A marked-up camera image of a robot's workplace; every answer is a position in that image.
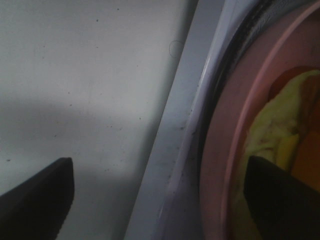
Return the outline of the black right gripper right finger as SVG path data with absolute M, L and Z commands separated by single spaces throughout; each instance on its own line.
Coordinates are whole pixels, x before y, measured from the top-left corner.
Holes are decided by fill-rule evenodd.
M 320 194 L 260 156 L 250 156 L 243 193 L 264 240 L 318 240 Z

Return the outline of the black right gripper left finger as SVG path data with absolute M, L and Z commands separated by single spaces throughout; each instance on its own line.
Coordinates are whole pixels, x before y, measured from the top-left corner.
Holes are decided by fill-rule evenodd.
M 55 240 L 75 195 L 73 161 L 59 158 L 0 197 L 2 240 Z

